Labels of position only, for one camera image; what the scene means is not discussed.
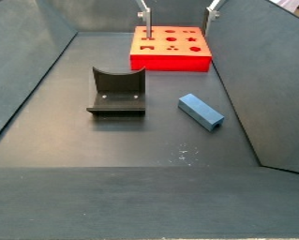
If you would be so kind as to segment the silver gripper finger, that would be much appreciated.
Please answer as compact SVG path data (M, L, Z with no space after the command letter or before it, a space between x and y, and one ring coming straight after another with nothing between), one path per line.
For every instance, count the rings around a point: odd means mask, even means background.
M151 10L145 0L135 0L135 2L138 4L138 7L141 8L141 11L138 12L138 17L146 23L147 38L151 38Z
M205 20L205 36L209 35L212 22L221 16L220 9L225 5L226 0L213 0L210 6L206 8L206 20Z

